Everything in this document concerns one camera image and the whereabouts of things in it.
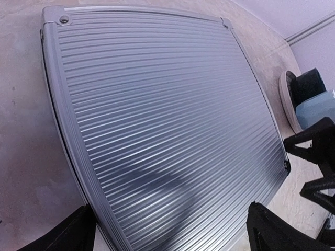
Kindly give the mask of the aluminium poker case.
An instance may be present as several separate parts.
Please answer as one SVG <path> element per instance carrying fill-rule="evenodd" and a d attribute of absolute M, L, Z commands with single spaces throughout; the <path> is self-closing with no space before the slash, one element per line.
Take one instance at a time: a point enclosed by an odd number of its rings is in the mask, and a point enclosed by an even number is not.
<path fill-rule="evenodd" d="M 229 250 L 289 174 L 228 19 L 48 6 L 44 74 L 69 165 L 112 250 Z"/>

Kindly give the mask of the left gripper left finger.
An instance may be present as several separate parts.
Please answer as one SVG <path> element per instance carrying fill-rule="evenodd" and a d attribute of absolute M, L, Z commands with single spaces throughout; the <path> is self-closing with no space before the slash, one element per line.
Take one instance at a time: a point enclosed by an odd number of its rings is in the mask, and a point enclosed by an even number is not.
<path fill-rule="evenodd" d="M 81 206 L 21 250 L 93 250 L 95 231 L 96 217 L 91 206 Z"/>

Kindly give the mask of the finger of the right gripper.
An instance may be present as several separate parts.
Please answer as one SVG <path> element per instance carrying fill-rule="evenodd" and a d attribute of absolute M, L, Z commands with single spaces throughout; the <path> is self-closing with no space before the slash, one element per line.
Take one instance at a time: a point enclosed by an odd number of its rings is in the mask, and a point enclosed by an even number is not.
<path fill-rule="evenodd" d="M 308 129 L 284 140 L 288 153 L 314 164 L 334 167 L 334 122 L 324 117 Z"/>
<path fill-rule="evenodd" d="M 300 195 L 334 214 L 334 195 L 330 196 L 322 192 L 327 189 L 334 189 L 334 175 L 305 183 Z"/>

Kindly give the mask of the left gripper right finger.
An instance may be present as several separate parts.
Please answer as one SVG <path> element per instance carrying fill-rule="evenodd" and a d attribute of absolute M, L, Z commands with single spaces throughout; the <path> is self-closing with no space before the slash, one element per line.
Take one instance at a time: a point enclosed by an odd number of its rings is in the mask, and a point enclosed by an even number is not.
<path fill-rule="evenodd" d="M 251 250 L 334 250 L 296 230 L 258 202 L 248 208 L 247 230 Z"/>

